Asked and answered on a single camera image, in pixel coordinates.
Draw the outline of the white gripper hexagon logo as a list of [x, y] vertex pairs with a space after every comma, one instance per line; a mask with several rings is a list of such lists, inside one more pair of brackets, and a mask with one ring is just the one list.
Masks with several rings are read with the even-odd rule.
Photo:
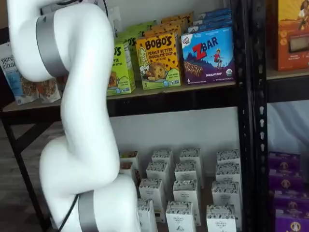
[[108, 8], [108, 18], [113, 30], [113, 35], [117, 38], [118, 33], [121, 32], [121, 16], [118, 6]]

